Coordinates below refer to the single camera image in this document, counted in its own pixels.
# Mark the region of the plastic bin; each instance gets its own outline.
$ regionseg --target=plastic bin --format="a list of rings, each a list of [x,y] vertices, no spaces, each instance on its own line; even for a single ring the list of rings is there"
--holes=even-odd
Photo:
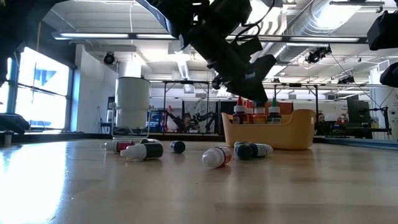
[[[304,150],[313,142],[315,112],[312,110],[295,110],[292,115],[284,115],[282,124],[232,124],[231,115],[221,116],[229,146],[236,141],[248,141],[268,144],[274,149]]]

